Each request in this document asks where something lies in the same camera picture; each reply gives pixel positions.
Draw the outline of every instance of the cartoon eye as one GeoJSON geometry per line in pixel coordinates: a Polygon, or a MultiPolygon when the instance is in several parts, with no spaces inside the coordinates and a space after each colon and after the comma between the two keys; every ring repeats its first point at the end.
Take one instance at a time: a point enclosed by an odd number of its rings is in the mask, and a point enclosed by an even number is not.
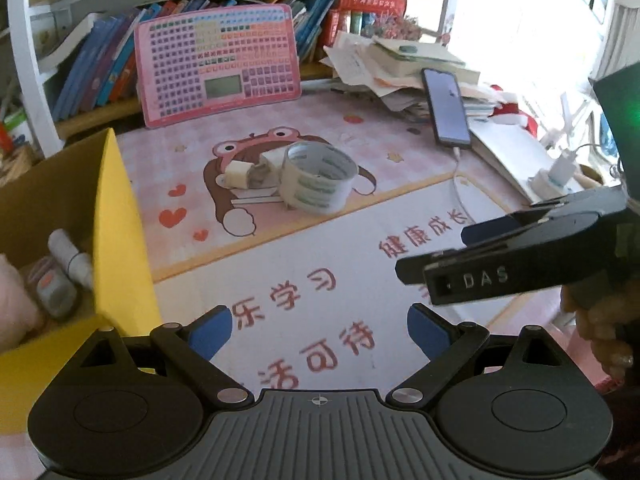
{"type": "Polygon", "coordinates": [[[226,140],[225,142],[220,142],[213,147],[213,154],[217,156],[225,156],[231,152],[234,152],[238,148],[237,142],[231,142],[230,140],[226,140]]]}
{"type": "Polygon", "coordinates": [[[297,137],[300,132],[294,130],[293,128],[287,128],[286,126],[281,126],[279,128],[274,128],[273,130],[269,130],[271,137],[279,137],[281,139],[285,139],[287,137],[297,137]]]}

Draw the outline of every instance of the metal screw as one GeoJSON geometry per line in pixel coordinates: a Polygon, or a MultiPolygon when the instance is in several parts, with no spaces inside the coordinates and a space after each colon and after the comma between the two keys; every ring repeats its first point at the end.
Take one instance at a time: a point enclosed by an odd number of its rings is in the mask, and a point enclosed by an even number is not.
{"type": "Polygon", "coordinates": [[[415,404],[422,400],[423,394],[415,388],[398,388],[391,394],[391,397],[401,404],[415,404]]]}
{"type": "Polygon", "coordinates": [[[243,402],[249,394],[240,388],[225,388],[218,392],[218,400],[225,404],[237,404],[243,402]]]}

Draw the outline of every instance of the purple book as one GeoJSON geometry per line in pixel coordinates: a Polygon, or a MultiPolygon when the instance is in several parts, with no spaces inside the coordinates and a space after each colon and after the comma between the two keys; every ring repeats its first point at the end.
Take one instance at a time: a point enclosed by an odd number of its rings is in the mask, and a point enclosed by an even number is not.
{"type": "Polygon", "coordinates": [[[138,13],[139,10],[137,9],[134,9],[130,13],[128,13],[124,21],[118,27],[116,33],[111,37],[111,42],[107,47],[107,50],[104,52],[102,59],[98,62],[98,66],[95,69],[94,77],[91,79],[91,84],[88,86],[86,94],[84,95],[80,103],[80,110],[82,112],[89,112],[95,108],[95,102],[98,99],[100,88],[102,88],[102,84],[104,83],[105,78],[111,71],[113,63],[115,63],[113,54],[120,44],[120,40],[129,30],[131,23],[138,15],[138,13]]]}

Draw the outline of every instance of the red heart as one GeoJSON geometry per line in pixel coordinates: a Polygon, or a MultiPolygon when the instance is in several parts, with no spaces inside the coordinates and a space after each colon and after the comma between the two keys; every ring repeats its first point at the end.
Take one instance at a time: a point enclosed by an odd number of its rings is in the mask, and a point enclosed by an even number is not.
{"type": "Polygon", "coordinates": [[[182,196],[187,192],[187,187],[184,184],[178,184],[175,189],[169,192],[169,196],[182,196]]]}
{"type": "Polygon", "coordinates": [[[183,207],[176,209],[175,211],[171,211],[170,209],[165,209],[160,213],[158,217],[160,223],[167,228],[172,228],[177,226],[184,217],[187,216],[187,210],[183,207]]]}
{"type": "Polygon", "coordinates": [[[203,242],[207,239],[207,236],[209,236],[209,231],[207,231],[206,229],[202,229],[201,231],[194,232],[193,239],[199,242],[203,242]]]}

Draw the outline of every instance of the ribbed gray panel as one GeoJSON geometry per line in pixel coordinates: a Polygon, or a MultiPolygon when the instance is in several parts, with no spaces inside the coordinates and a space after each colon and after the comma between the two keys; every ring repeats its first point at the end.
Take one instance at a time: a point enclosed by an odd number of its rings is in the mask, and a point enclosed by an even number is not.
{"type": "MultiPolygon", "coordinates": [[[[45,473],[42,480],[63,480],[45,473]]],[[[185,456],[139,480],[497,480],[462,462],[419,413],[373,392],[278,392],[215,416],[185,456]],[[328,402],[317,405],[313,399],[328,402]]],[[[603,480],[592,470],[566,480],[603,480]]]]}

